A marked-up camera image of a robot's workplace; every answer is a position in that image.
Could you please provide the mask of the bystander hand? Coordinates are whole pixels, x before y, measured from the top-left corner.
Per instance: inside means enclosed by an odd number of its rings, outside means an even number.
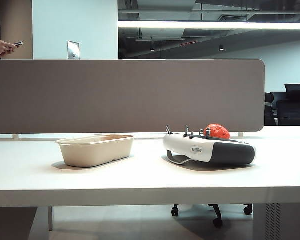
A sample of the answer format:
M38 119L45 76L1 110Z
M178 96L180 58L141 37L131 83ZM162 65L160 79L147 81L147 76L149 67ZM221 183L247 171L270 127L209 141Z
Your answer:
M11 54L16 48L16 45L0 40L0 56Z

